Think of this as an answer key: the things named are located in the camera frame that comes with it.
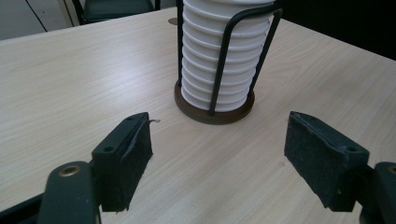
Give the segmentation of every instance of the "chair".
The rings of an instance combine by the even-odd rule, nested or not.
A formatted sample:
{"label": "chair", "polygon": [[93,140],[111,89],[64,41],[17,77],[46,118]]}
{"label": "chair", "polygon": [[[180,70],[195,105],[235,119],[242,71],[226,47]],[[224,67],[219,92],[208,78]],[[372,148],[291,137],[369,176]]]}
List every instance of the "chair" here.
{"label": "chair", "polygon": [[72,0],[80,25],[133,16],[160,10],[161,0],[86,0],[82,8],[79,0]]}

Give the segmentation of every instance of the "stack of white cups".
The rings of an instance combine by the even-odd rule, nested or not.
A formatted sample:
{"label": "stack of white cups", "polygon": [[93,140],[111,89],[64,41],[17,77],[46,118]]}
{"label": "stack of white cups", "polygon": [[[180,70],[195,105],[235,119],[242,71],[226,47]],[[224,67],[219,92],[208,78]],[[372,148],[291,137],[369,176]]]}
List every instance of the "stack of white cups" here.
{"label": "stack of white cups", "polygon": [[[272,4],[273,0],[184,0],[183,98],[208,110],[219,50],[227,22],[240,11]],[[220,83],[217,112],[243,105],[262,53],[271,15],[243,20],[233,29]]]}

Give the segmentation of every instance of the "black wire cup holder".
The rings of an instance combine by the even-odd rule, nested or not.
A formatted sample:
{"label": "black wire cup holder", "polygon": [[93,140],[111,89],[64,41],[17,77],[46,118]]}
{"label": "black wire cup holder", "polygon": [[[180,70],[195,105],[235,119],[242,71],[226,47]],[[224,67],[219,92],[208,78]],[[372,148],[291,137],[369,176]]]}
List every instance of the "black wire cup holder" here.
{"label": "black wire cup holder", "polygon": [[[178,50],[178,79],[175,85],[175,101],[177,103],[178,108],[191,119],[195,119],[202,123],[208,124],[229,124],[236,122],[242,118],[244,118],[253,107],[255,95],[254,95],[254,86],[256,85],[257,78],[259,77],[260,71],[262,70],[262,64],[264,63],[265,56],[267,55],[268,49],[270,48],[271,42],[274,38],[276,27],[279,24],[279,21],[282,17],[282,8],[280,8],[277,4],[272,4],[270,6],[265,7],[256,7],[252,9],[243,10],[237,14],[235,14],[227,23],[224,34],[221,40],[221,47],[219,52],[219,61],[218,67],[215,76],[215,82],[213,86],[210,106],[208,110],[199,109],[193,105],[190,105],[181,94],[181,79],[182,76],[182,59],[183,59],[183,0],[177,0],[177,50]],[[265,16],[268,14],[273,14],[274,18],[271,24],[271,27],[268,31],[267,37],[265,39],[264,45],[262,47],[262,54],[260,55],[259,62],[256,65],[256,74],[254,75],[252,82],[249,87],[249,92],[247,94],[247,100],[245,103],[239,108],[230,111],[230,112],[216,112],[216,103],[219,96],[219,89],[221,78],[224,71],[224,65],[227,57],[228,47],[230,45],[231,34],[233,32],[233,28],[240,21],[251,18],[259,18],[261,16]]]}

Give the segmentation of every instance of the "light wood grain tabletop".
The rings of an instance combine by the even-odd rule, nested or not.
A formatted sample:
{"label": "light wood grain tabletop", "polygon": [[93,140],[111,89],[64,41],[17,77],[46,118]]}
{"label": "light wood grain tabletop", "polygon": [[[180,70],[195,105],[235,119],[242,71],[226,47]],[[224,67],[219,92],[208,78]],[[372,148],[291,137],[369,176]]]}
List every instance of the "light wood grain tabletop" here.
{"label": "light wood grain tabletop", "polygon": [[176,106],[175,8],[0,41],[0,211],[89,161],[124,118],[148,111],[153,157],[130,210],[104,223],[359,223],[333,213],[284,156],[289,112],[322,119],[396,161],[396,62],[281,21],[252,111],[212,126]]}

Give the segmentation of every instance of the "table surface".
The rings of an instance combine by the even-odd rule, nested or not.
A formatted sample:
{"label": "table surface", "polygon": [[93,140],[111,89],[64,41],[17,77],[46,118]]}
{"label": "table surface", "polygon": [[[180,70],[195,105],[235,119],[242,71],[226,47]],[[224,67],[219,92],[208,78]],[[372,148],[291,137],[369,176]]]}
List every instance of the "table surface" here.
{"label": "table surface", "polygon": [[359,223],[333,213],[285,158],[289,112],[327,122],[396,161],[396,62],[281,21],[250,114],[212,126],[174,100],[176,9],[0,41],[0,210],[89,161],[124,118],[148,111],[153,157],[128,212],[104,223]]}

